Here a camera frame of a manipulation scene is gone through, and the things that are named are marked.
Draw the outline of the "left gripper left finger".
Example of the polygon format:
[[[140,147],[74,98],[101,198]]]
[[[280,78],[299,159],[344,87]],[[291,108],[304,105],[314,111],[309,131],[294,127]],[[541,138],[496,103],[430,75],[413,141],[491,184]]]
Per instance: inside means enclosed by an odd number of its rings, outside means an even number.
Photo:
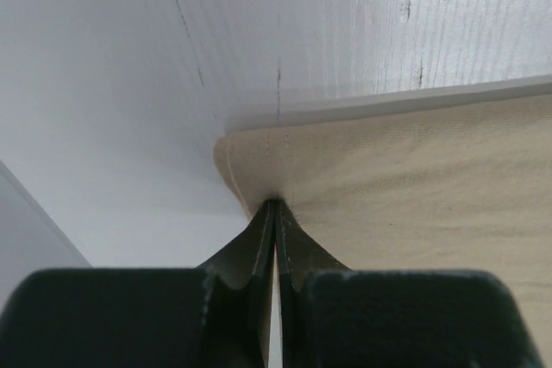
[[[275,205],[194,268],[46,269],[1,315],[4,367],[264,367]]]

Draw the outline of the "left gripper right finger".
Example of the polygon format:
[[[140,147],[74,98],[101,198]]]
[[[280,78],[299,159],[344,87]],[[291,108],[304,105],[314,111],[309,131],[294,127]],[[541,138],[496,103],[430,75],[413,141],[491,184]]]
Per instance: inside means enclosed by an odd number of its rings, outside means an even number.
[[[274,204],[286,367],[541,367],[511,292],[472,270],[354,271]]]

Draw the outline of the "beige t shirt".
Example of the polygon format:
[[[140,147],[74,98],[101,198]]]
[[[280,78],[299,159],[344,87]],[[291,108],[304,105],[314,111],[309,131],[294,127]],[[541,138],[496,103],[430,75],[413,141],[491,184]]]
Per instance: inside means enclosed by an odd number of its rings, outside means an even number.
[[[238,132],[214,162],[249,215],[284,200],[351,268],[495,274],[550,359],[550,97]]]

